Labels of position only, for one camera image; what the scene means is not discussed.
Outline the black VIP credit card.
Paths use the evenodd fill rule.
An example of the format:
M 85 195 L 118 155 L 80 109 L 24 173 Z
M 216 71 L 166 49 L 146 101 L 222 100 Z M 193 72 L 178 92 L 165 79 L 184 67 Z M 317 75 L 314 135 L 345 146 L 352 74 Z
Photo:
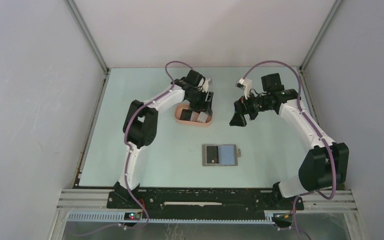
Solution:
M 205 163 L 208 165 L 220 163 L 218 145 L 207 145 L 205 147 Z

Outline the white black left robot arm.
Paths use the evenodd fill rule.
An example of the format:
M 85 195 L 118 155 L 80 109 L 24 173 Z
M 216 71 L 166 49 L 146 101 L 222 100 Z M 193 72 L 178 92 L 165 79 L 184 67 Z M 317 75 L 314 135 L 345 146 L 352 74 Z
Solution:
M 212 115 L 214 93 L 209 90 L 210 78 L 191 69 L 187 76 L 173 79 L 167 89 L 159 95 L 143 102 L 131 102 L 123 125 L 124 143 L 126 145 L 126 161 L 114 191 L 119 194 L 118 201 L 125 208 L 133 208 L 138 202 L 138 194 L 134 192 L 140 185 L 141 172 L 139 154 L 149 146 L 157 136 L 159 114 L 171 107 L 187 101 L 182 115 L 188 116 L 193 124 L 207 124 Z

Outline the peach plastic card tray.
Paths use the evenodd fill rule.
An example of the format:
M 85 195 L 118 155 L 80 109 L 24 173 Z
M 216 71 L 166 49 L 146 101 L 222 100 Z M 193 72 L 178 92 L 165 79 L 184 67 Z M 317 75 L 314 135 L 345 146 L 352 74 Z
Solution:
M 209 127 L 212 124 L 213 117 L 209 116 L 206 123 L 197 122 L 199 113 L 193 111 L 190 121 L 180 120 L 182 109 L 189 109 L 189 104 L 179 104 L 174 110 L 174 119 L 181 125 L 188 125 L 194 127 Z

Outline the taupe leather card holder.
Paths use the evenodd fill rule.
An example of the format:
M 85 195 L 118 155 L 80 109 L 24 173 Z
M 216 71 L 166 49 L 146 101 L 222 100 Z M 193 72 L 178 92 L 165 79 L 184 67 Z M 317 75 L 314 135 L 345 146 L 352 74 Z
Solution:
M 206 146 L 218 146 L 219 164 L 206 164 Z M 203 144 L 202 166 L 203 167 L 228 167 L 237 166 L 238 158 L 242 155 L 236 144 Z

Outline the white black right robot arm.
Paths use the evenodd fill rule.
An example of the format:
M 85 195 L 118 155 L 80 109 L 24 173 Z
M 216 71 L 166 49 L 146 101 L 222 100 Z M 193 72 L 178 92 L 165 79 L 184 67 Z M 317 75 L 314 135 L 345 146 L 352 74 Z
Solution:
M 273 186 L 271 204 L 284 209 L 291 197 L 322 188 L 333 190 L 343 184 L 347 176 L 349 148 L 329 137 L 301 105 L 295 89 L 285 89 L 278 73 L 261 77 L 263 93 L 252 93 L 252 80 L 241 78 L 235 84 L 244 95 L 234 102 L 232 127 L 245 127 L 246 115 L 254 120 L 260 112 L 275 111 L 300 136 L 307 150 L 296 176 L 277 182 Z

